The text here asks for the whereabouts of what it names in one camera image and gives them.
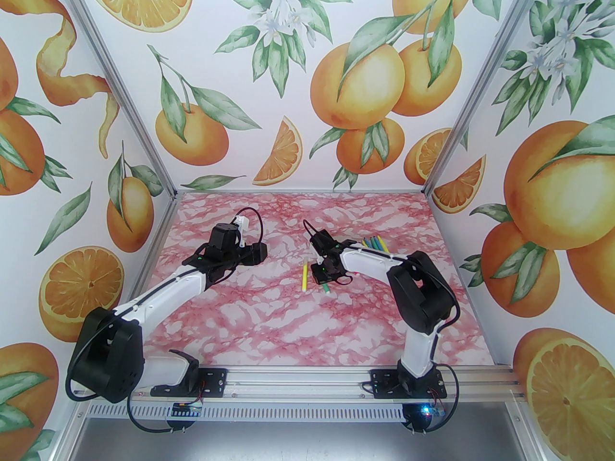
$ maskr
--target yellow pen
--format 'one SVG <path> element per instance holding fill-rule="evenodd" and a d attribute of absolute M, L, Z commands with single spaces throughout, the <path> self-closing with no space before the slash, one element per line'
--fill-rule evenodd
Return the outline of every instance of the yellow pen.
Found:
<path fill-rule="evenodd" d="M 303 283 L 301 283 L 301 290 L 303 292 L 308 291 L 308 259 L 307 257 L 303 258 Z"/>
<path fill-rule="evenodd" d="M 389 252 L 389 248 L 387 248 L 386 244 L 382 240 L 382 237 L 380 237 L 379 235 L 376 235 L 376 238 L 378 239 L 378 242 L 380 243 L 380 246 L 382 246 L 384 252 L 388 253 Z"/>

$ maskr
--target pink marble surface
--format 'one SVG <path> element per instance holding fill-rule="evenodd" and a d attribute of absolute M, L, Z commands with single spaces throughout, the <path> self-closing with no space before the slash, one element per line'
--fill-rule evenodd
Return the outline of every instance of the pink marble surface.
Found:
<path fill-rule="evenodd" d="M 152 275 L 155 285 L 209 239 L 218 222 L 245 206 L 260 211 L 269 256 L 177 309 L 151 334 L 146 353 L 180 349 L 201 363 L 226 365 L 393 365 L 404 349 L 405 324 L 389 286 L 368 277 L 332 284 L 309 279 L 301 292 L 303 259 L 315 260 L 301 221 L 343 240 L 380 234 L 391 252 L 428 253 L 461 305 L 443 332 L 435 358 L 450 364 L 492 364 L 485 340 L 421 194 L 187 194 Z M 250 217 L 246 240 L 258 222 Z"/>

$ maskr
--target vent grille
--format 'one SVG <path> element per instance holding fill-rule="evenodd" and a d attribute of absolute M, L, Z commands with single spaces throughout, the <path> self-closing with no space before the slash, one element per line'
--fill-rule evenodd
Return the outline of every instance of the vent grille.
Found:
<path fill-rule="evenodd" d="M 172 417 L 173 403 L 139 401 L 132 404 L 134 417 L 140 420 L 165 420 Z M 93 401 L 89 418 L 128 418 L 125 404 Z M 214 422 L 401 422 L 402 407 L 397 404 L 355 406 L 349 404 L 263 404 L 240 406 L 217 402 L 202 406 L 195 421 Z"/>

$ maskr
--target blue pen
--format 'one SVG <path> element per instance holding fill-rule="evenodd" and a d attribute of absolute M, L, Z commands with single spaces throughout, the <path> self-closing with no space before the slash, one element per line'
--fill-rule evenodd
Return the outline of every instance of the blue pen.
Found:
<path fill-rule="evenodd" d="M 382 251 L 382 246 L 380 246 L 380 242 L 378 242 L 378 239 L 376 239 L 375 237 L 372 237 L 371 238 L 371 242 L 372 242 L 372 244 L 374 244 L 374 249 L 375 250 Z"/>

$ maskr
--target metal floor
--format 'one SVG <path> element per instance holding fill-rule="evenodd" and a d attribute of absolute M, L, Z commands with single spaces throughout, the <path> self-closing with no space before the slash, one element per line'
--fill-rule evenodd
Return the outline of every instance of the metal floor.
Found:
<path fill-rule="evenodd" d="M 156 426 L 160 422 L 148 422 Z M 437 432 L 400 424 L 196 422 L 185 434 L 148 434 L 128 420 L 90 419 L 71 461 L 518 461 L 505 406 L 460 403 Z"/>

